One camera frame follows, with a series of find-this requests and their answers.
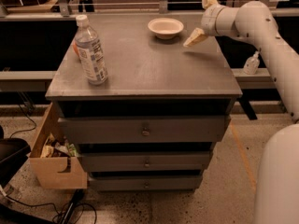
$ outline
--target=open cardboard box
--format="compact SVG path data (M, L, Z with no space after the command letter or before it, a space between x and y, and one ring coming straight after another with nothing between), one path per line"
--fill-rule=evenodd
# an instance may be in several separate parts
M29 157L40 186L44 189L86 189L87 173L82 169L79 158L40 158L50 133L58 141L64 140L64 134L58 125L58 115L52 104L47 108L41 125L37 128Z

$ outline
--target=drawer handle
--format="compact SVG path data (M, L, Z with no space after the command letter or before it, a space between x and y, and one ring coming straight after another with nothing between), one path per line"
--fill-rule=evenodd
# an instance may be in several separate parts
M144 163L144 167L146 167L146 168L150 168L150 163L149 163L148 161L146 161L146 162Z
M149 189L150 188L150 184L149 183L145 183L144 184L144 189Z
M142 135L143 136L150 136L150 130L147 129L147 128L143 128Z

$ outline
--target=black chair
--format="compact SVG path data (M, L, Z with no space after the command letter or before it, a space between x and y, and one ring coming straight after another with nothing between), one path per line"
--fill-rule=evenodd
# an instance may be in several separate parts
M0 185L3 189L27 161L27 154L30 152L31 148L25 140L4 138L4 131L0 125ZM52 222L16 212L0 204L0 223L48 224Z

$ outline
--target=gray cabinet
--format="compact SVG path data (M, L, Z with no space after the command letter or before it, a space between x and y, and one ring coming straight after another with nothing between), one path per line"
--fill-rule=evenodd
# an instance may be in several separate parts
M100 190L198 188L241 95L213 37L182 47L198 14L172 15L185 30L168 41L147 29L159 16L90 15L108 80L89 84L70 48L48 89L89 184Z

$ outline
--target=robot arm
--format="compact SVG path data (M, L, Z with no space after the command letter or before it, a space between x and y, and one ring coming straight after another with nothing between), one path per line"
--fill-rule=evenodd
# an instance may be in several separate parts
M241 8L203 0L202 28L184 46L209 35L226 35L250 43L262 55L280 97L294 122L299 120L299 56L278 33L270 10L261 2ZM267 142L260 163L254 224L299 223L299 124L282 129Z
M292 120L299 120L299 55L280 36L269 8L252 1L240 8L226 7L217 0L203 0L206 9L201 29L192 33L184 46L189 47L208 36L229 36L253 45L263 57L271 78Z

